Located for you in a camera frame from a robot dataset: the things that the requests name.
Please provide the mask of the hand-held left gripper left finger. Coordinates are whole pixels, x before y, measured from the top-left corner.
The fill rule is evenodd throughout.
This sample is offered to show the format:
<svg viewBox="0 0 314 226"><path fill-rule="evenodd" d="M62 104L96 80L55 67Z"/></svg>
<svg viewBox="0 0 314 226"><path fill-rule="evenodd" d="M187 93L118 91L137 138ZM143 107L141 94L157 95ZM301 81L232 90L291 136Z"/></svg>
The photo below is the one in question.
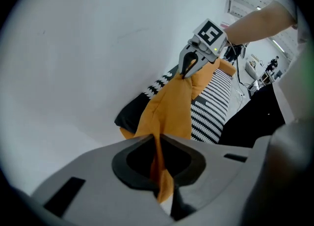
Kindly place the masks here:
<svg viewBox="0 0 314 226"><path fill-rule="evenodd" d="M44 180L32 198L45 206L72 178L84 184L62 219L78 226L168 226L165 213L152 191L129 188L112 170L113 157L143 137L124 140L85 152Z"/></svg>

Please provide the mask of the black white patterned sofa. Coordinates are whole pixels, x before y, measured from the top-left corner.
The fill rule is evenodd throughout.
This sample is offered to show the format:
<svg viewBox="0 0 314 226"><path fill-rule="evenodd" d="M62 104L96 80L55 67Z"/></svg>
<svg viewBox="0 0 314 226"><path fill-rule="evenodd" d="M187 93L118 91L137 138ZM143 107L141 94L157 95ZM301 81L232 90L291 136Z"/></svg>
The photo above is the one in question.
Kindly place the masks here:
<svg viewBox="0 0 314 226"><path fill-rule="evenodd" d="M117 115L114 123L125 138L136 132L140 117L153 97L173 79L174 67L145 91L129 102ZM228 112L232 77L217 68L206 88L191 101L191 138L205 143L218 143Z"/></svg>

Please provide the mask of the orange cushion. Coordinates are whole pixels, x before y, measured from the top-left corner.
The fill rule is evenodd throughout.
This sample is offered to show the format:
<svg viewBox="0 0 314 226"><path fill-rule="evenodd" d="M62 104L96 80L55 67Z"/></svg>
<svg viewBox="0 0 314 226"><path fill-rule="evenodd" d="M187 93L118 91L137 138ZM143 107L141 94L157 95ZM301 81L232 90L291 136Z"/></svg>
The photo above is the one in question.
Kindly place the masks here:
<svg viewBox="0 0 314 226"><path fill-rule="evenodd" d="M219 67L220 59L217 59L214 64L210 62L207 63L196 72L194 75L191 76L192 82L192 95L191 100L194 100L210 83L214 71Z"/></svg>
<svg viewBox="0 0 314 226"><path fill-rule="evenodd" d="M161 134L184 139L191 138L191 78L176 74L151 99L141 115L136 137L152 134L156 150L150 168L150 178L158 184L157 201L163 203L174 192L174 179L165 166L161 147Z"/></svg>
<svg viewBox="0 0 314 226"><path fill-rule="evenodd" d="M231 63L224 59L219 59L218 68L231 77L233 77L234 74L237 72L237 69Z"/></svg>

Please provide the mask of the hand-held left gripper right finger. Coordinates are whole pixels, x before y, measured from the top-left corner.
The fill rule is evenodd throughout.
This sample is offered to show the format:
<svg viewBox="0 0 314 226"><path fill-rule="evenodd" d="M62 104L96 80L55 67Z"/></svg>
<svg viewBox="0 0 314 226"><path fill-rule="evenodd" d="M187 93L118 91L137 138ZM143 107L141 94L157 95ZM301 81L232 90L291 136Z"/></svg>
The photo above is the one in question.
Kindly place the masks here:
<svg viewBox="0 0 314 226"><path fill-rule="evenodd" d="M191 157L189 166L174 177L183 215L161 226L242 226L263 167L263 139L245 148L161 138Z"/></svg>

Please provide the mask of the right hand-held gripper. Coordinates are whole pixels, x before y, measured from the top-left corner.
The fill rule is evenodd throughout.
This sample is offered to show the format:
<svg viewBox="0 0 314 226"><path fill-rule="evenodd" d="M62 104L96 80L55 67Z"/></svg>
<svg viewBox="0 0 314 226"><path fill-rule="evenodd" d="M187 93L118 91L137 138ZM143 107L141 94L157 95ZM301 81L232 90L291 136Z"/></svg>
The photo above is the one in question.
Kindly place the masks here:
<svg viewBox="0 0 314 226"><path fill-rule="evenodd" d="M193 48L200 53L191 53L191 64L188 69L188 59L185 58L189 52L190 45L186 45L180 52L180 74L189 78L198 72L208 62L215 62L222 49L227 43L227 35L223 29L210 19L205 19L194 31L193 37L188 41Z"/></svg>

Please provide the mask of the person's right forearm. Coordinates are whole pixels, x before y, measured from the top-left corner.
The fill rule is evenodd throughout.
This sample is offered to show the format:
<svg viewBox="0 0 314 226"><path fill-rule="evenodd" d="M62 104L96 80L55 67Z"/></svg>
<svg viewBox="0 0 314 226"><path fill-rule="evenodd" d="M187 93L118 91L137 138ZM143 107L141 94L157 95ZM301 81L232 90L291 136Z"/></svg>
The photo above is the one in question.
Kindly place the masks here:
<svg viewBox="0 0 314 226"><path fill-rule="evenodd" d="M277 35L296 24L283 5L273 1L225 28L228 41L235 45L259 41Z"/></svg>

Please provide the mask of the person's white shirt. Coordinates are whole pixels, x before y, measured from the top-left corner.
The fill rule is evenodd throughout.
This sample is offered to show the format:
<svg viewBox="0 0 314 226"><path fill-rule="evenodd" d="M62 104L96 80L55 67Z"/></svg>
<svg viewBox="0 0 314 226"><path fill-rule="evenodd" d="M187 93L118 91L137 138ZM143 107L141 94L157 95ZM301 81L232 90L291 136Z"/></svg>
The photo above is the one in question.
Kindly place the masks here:
<svg viewBox="0 0 314 226"><path fill-rule="evenodd" d="M314 117L314 39L299 7L293 0L276 0L293 17L297 29L297 55L275 83L274 93L286 124Z"/></svg>

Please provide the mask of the person's black trousers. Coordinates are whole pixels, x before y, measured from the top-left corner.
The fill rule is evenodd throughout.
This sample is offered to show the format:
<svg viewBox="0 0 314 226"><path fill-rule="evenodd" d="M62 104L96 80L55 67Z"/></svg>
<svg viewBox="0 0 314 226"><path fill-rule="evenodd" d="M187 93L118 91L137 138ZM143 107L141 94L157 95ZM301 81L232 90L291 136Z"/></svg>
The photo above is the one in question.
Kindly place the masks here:
<svg viewBox="0 0 314 226"><path fill-rule="evenodd" d="M256 91L251 100L225 123L218 143L252 148L258 138L272 135L284 124L270 84Z"/></svg>

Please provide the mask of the grey round chair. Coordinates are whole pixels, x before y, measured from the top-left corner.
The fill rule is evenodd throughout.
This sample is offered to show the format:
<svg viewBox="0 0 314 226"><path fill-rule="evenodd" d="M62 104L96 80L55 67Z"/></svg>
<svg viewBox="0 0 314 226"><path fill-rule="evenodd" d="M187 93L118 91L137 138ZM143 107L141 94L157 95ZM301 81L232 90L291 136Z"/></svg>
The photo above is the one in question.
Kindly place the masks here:
<svg viewBox="0 0 314 226"><path fill-rule="evenodd" d="M252 78L257 77L258 75L255 61L246 61L245 70Z"/></svg>

